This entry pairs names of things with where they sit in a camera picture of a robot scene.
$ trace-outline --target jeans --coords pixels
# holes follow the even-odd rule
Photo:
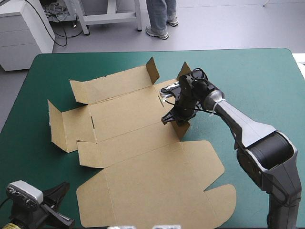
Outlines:
[[[146,0],[146,4],[152,30],[166,34],[166,21],[176,17],[176,0]]]

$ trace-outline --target cable tie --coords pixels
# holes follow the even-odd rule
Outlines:
[[[216,112],[215,112],[215,107],[216,107],[221,101],[226,101],[226,99],[220,99],[220,100],[218,100],[218,101],[214,104],[212,113],[209,115],[210,117],[214,116],[214,114],[216,113]]]

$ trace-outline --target person's leg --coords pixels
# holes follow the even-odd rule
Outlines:
[[[166,17],[165,0],[146,0],[146,3],[147,3],[149,21],[151,23],[151,27],[148,26],[149,32],[152,31],[159,35],[168,36],[167,27],[166,27],[167,17]]]
[[[176,0],[165,0],[167,6],[167,22],[171,26],[178,25],[178,19],[176,17]]]

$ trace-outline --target white cabinet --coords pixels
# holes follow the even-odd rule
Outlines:
[[[39,0],[28,1],[55,39]],[[52,53],[53,45],[38,14],[26,1],[11,0],[0,6],[0,65],[4,70],[29,69],[35,56]]]

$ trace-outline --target person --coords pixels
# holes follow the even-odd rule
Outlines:
[[[146,33],[153,37],[167,39],[169,34],[166,24],[178,25],[176,0],[146,0],[146,4],[151,23],[151,25],[146,26]]]

